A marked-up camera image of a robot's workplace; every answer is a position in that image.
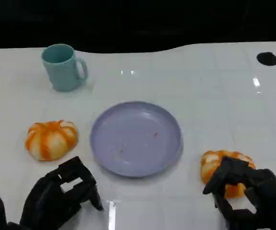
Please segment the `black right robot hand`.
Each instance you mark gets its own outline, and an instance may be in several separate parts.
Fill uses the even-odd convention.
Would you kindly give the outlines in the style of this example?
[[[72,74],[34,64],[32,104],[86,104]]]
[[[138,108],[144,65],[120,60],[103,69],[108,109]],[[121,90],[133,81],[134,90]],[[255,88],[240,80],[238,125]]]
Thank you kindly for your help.
[[[233,209],[225,199],[226,184],[245,186],[244,194],[256,208]],[[269,169],[253,169],[249,163],[224,156],[220,166],[205,185],[203,194],[211,193],[215,207],[229,230],[276,230],[276,176]]]

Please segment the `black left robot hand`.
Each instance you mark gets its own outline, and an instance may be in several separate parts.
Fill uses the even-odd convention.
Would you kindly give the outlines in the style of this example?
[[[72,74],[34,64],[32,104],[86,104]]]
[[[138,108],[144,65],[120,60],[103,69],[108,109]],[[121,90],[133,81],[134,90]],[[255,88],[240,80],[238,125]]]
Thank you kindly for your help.
[[[87,201],[103,211],[96,184],[80,158],[71,158],[37,181],[24,203],[20,225],[30,230],[57,230]]]

